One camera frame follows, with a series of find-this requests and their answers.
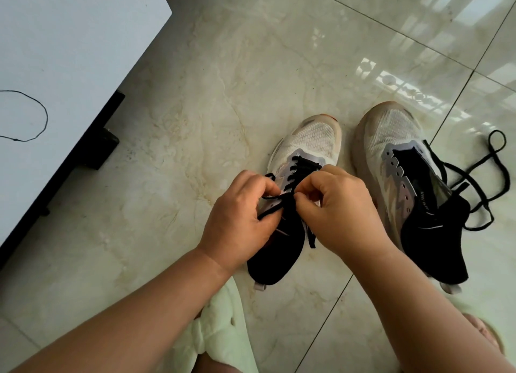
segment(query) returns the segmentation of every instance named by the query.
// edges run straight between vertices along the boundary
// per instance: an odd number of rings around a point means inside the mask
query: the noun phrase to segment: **white table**
[[[149,46],[165,0],[0,0],[0,89],[48,125],[0,138],[0,245]],[[44,127],[0,92],[0,135]]]

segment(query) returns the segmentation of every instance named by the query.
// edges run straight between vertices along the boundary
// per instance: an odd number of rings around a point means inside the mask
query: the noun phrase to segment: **black shoelace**
[[[287,193],[280,194],[276,197],[263,197],[263,199],[271,200],[271,199],[280,199],[281,202],[277,205],[271,207],[270,209],[264,211],[258,216],[258,220],[261,220],[263,217],[265,217],[268,214],[272,214],[275,211],[281,209],[283,207],[284,213],[283,218],[285,220],[288,220],[289,217],[291,217],[293,214],[297,214],[296,212],[296,201],[293,198],[293,191],[297,187],[297,185],[306,178],[309,174],[311,174],[314,171],[319,171],[322,167],[311,160],[307,160],[306,158],[303,158],[301,156],[294,156],[292,157],[293,161],[296,161],[296,163],[290,167],[290,171],[294,171],[287,179],[290,183],[288,183],[285,186],[285,191],[290,190]],[[268,173],[265,175],[268,178],[271,178],[273,181],[276,180],[276,176],[274,176],[273,173]],[[308,234],[308,243],[310,244],[310,248],[315,248],[315,235],[312,233],[310,228],[306,226],[306,231]]]
[[[504,139],[503,145],[498,149],[494,149],[494,147],[491,143],[491,138],[494,133],[500,133]],[[426,147],[428,148],[428,150],[430,151],[432,160],[437,165],[437,168],[439,168],[439,170],[441,171],[441,177],[442,177],[442,181],[444,182],[444,184],[448,184],[448,174],[446,173],[446,168],[448,168],[460,175],[460,179],[449,186],[450,189],[454,192],[454,194],[460,194],[462,191],[464,191],[470,185],[477,192],[477,194],[481,200],[470,210],[470,214],[477,212],[481,207],[483,207],[485,210],[487,210],[487,212],[489,213],[489,216],[491,217],[491,220],[482,226],[468,227],[468,226],[464,225],[464,229],[466,229],[468,231],[472,231],[472,232],[477,232],[477,231],[482,231],[485,228],[487,228],[489,225],[491,225],[494,222],[494,216],[493,216],[493,213],[491,212],[491,209],[489,208],[489,202],[492,202],[495,199],[498,199],[499,197],[501,197],[503,194],[506,194],[506,192],[509,191],[509,189],[511,187],[511,179],[510,179],[509,171],[507,170],[505,165],[503,165],[501,163],[501,161],[498,157],[498,153],[503,148],[505,148],[505,146],[507,144],[507,138],[506,138],[505,134],[500,130],[493,130],[487,138],[487,148],[489,150],[488,154],[485,157],[483,157],[482,159],[480,159],[478,162],[474,163],[471,167],[467,168],[465,171],[453,164],[450,164],[448,162],[442,162],[441,160],[439,160],[439,158],[435,155],[435,153],[430,148],[430,145],[428,144],[428,142],[425,140],[424,143],[425,143]],[[487,160],[489,160],[491,158],[493,159],[495,164],[498,166],[498,168],[501,171],[501,174],[504,177],[504,186],[498,194],[494,195],[491,198],[488,198],[487,195],[483,192],[480,185],[471,177],[471,172],[473,172],[474,169],[478,168],[479,166],[481,166],[482,164],[484,164]]]

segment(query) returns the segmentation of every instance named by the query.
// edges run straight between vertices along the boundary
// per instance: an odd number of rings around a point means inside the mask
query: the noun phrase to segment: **hand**
[[[315,236],[344,261],[392,246],[364,182],[341,168],[326,165],[308,175],[294,198]]]
[[[280,193],[276,183],[265,176],[246,170],[239,173],[215,202],[197,249],[229,274],[235,272],[265,245],[280,223],[282,211],[259,221],[256,213],[258,201],[263,195]]]

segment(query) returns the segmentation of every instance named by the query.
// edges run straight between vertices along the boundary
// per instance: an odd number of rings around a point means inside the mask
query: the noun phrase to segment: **person's left arm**
[[[242,171],[216,201],[201,242],[135,292],[57,339],[13,373],[139,373],[154,367],[238,266],[265,245],[281,212],[257,220],[275,183]]]

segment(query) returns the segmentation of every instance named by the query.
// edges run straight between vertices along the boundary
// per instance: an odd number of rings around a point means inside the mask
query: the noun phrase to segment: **tile grout line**
[[[25,339],[29,341],[30,344],[35,346],[38,350],[41,350],[41,346],[37,344],[34,340],[32,340],[25,332],[23,332],[11,319],[9,319],[7,316],[2,315],[2,318],[8,322],[11,326],[13,326],[16,331],[18,331]]]
[[[470,68],[469,66],[466,66],[464,63],[460,63],[460,62],[458,62],[456,59],[454,59],[454,58],[450,58],[450,57],[448,57],[448,56],[444,55],[443,53],[441,53],[441,52],[439,52],[439,51],[437,51],[437,50],[435,50],[435,49],[433,49],[433,48],[431,48],[431,47],[427,46],[426,44],[421,43],[421,42],[418,42],[416,39],[413,39],[413,38],[411,38],[410,36],[405,35],[403,32],[397,31],[397,30],[395,30],[394,28],[390,27],[389,25],[383,24],[382,22],[380,22],[380,21],[378,21],[378,20],[376,20],[376,19],[372,18],[371,16],[368,16],[368,15],[366,15],[366,14],[364,14],[364,13],[362,13],[362,12],[360,12],[360,11],[358,11],[358,10],[354,9],[354,8],[352,8],[352,7],[351,7],[351,6],[349,6],[349,5],[346,5],[346,4],[342,3],[342,2],[340,2],[339,0],[332,0],[332,1],[335,1],[336,3],[339,3],[340,5],[343,5],[343,6],[345,6],[346,8],[351,9],[353,12],[356,12],[356,13],[358,13],[359,15],[362,15],[362,16],[364,16],[364,17],[366,17],[366,18],[370,19],[370,20],[373,20],[375,23],[378,23],[379,25],[382,25],[382,26],[384,26],[384,27],[386,27],[386,28],[390,29],[391,31],[394,31],[394,32],[396,32],[397,34],[403,35],[404,37],[406,37],[406,38],[408,38],[408,39],[410,39],[410,40],[413,40],[413,41],[414,41],[414,42],[416,42],[417,44],[420,44],[421,46],[424,46],[424,47],[426,47],[427,49],[430,49],[430,50],[432,50],[433,52],[435,52],[435,53],[437,53],[437,54],[439,54],[439,55],[442,55],[443,57],[445,57],[445,58],[447,58],[447,59],[449,59],[449,60],[451,60],[451,61],[453,61],[453,62],[455,62],[455,63],[458,63],[459,65],[464,66],[465,68],[467,68],[467,69],[469,69],[469,70],[474,70],[474,69]]]
[[[453,108],[455,107],[455,104],[457,103],[457,101],[459,100],[460,96],[462,95],[462,92],[466,89],[466,86],[468,85],[468,83],[470,82],[471,80],[471,77],[473,77],[473,75],[475,73],[478,73],[478,75],[482,76],[482,77],[485,77],[491,81],[493,81],[494,83],[496,84],[499,84],[501,85],[502,87],[505,87],[509,90],[512,90],[511,88],[503,85],[503,84],[500,84],[498,81],[494,81],[492,79],[490,79],[489,77],[487,76],[484,76],[482,73],[479,73],[477,72],[477,68],[478,68],[478,65],[480,65],[480,63],[482,62],[482,58],[486,55],[487,53],[487,50],[489,50],[489,47],[491,47],[491,44],[493,43],[494,41],[494,38],[496,38],[496,35],[498,35],[498,32],[500,31],[501,29],[501,26],[505,23],[505,20],[507,19],[507,17],[509,16],[509,13],[511,13],[511,11],[513,10],[514,8],[514,5],[516,5],[516,1],[513,2],[513,4],[511,5],[511,7],[509,8],[509,11],[506,13],[504,19],[501,21],[500,23],[500,26],[498,27],[498,30],[496,30],[496,32],[494,33],[493,35],[493,39],[491,39],[491,41],[489,42],[489,44],[487,45],[487,48],[486,50],[484,51],[484,53],[482,54],[482,57],[478,60],[478,63],[476,64],[475,68],[473,69],[473,71],[471,72],[469,78],[468,78],[468,81],[466,81],[466,83],[464,84],[464,86],[462,87],[461,91],[459,92],[459,95],[457,96],[457,98],[455,99],[455,101],[453,102],[452,106],[450,107],[449,111],[448,111],[448,114],[446,114],[446,116],[444,117],[443,121],[441,122],[441,124],[439,125],[439,128],[437,129],[437,131],[435,132],[433,138],[432,138],[432,141],[430,141],[430,145],[432,145],[433,141],[435,140],[435,137],[437,137],[437,135],[439,134],[439,131],[441,130],[441,128],[443,127],[444,125],[444,122],[446,122],[446,120],[448,119],[448,116],[451,114],[451,111],[453,110]]]
[[[317,331],[317,333],[315,334],[314,336],[314,339],[312,341],[312,343],[310,343],[310,345],[308,346],[308,349],[306,349],[306,352],[304,353],[303,355],[303,358],[301,358],[301,361],[299,362],[299,365],[297,365],[297,368],[296,370],[293,371],[293,373],[296,373],[297,370],[299,369],[299,367],[301,366],[301,364],[303,363],[304,361],[304,358],[306,357],[306,355],[308,354],[308,352],[310,351],[310,349],[312,348],[312,345],[314,344],[315,342],[315,339],[317,339],[317,337],[319,336],[319,332],[321,332],[322,328],[324,327],[324,325],[326,324],[326,321],[328,320],[328,318],[330,317],[331,313],[333,312],[333,310],[335,309],[335,307],[337,306],[337,304],[339,303],[339,300],[341,299],[342,297],[342,294],[344,294],[344,291],[346,290],[346,288],[348,287],[349,283],[352,281],[354,277],[354,274],[352,274],[351,277],[349,277],[348,279],[348,282],[346,283],[346,285],[344,286],[344,289],[342,289],[342,292],[341,294],[339,295],[339,298],[337,298],[337,300],[335,301],[335,304],[332,306],[331,310],[330,310],[330,313],[328,313],[328,315],[326,316],[326,319],[324,319],[324,322],[323,324],[321,325],[321,328],[319,328],[319,331]]]

